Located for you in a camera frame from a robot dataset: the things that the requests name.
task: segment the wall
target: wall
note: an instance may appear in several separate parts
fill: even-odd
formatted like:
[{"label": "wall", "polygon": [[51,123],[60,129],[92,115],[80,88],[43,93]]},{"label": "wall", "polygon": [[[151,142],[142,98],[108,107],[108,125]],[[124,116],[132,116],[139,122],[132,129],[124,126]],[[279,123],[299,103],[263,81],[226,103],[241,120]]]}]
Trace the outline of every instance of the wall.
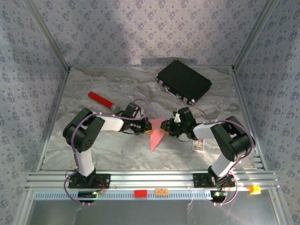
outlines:
[{"label": "wall", "polygon": [[279,0],[238,72],[268,168],[300,224],[300,3]]},{"label": "wall", "polygon": [[165,57],[231,65],[265,0],[36,2],[66,61],[77,68],[166,64]]},{"label": "wall", "polygon": [[65,76],[22,1],[0,2],[0,224],[11,224]]}]

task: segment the gray marble table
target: gray marble table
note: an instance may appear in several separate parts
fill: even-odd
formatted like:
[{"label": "gray marble table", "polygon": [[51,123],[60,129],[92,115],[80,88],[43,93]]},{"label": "gray marble table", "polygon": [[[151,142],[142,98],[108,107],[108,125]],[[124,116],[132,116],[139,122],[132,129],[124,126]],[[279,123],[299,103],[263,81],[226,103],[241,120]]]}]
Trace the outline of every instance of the gray marble table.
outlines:
[{"label": "gray marble table", "polygon": [[[88,97],[93,91],[119,104],[123,109],[136,98],[150,101],[150,118],[173,116],[173,111],[186,106],[164,91],[155,81],[161,67],[86,68],[71,69],[61,99],[59,112],[47,146],[43,170],[74,169],[71,147],[62,136],[65,126],[84,107],[94,112],[110,110]],[[212,82],[211,89],[195,104],[211,120],[235,116],[243,117],[231,75],[219,69],[193,67]],[[198,122],[206,118],[192,110]],[[192,151],[192,141],[179,142],[165,135],[156,149],[150,151],[150,135],[127,135],[119,132],[101,132],[92,146],[93,161],[98,170],[139,169],[207,169],[219,156],[215,140],[205,140],[204,152]],[[254,168],[251,157],[244,159],[238,168]]]}]

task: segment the pink triangle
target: pink triangle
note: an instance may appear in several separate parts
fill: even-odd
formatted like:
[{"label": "pink triangle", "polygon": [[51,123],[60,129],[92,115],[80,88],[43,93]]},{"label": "pink triangle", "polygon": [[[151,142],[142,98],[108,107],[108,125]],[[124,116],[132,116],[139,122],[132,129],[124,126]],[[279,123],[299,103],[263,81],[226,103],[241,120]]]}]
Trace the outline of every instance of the pink triangle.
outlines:
[{"label": "pink triangle", "polygon": [[155,147],[158,145],[160,140],[165,135],[165,131],[160,129],[161,123],[165,120],[166,120],[166,118],[149,119],[149,122],[152,125],[152,131],[150,133],[151,151],[153,151],[155,149]]}]

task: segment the red marker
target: red marker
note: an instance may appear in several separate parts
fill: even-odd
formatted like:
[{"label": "red marker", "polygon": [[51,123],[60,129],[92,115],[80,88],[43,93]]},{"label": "red marker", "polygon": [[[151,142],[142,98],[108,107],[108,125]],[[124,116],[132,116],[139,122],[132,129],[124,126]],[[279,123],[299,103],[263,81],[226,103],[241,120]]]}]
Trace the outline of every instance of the red marker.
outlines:
[{"label": "red marker", "polygon": [[101,97],[100,95],[97,95],[95,92],[90,91],[88,95],[91,99],[94,99],[95,101],[99,102],[100,104],[111,109],[114,113],[118,113],[121,111],[120,106],[112,103],[111,101],[107,100],[106,98]]}]

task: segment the small card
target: small card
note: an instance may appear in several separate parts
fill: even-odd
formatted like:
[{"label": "small card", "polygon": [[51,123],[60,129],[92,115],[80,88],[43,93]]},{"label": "small card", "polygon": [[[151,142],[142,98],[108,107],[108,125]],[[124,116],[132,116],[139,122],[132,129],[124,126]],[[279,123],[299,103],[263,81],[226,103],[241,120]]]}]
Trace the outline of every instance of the small card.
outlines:
[{"label": "small card", "polygon": [[193,151],[204,152],[204,139],[193,141]]}]

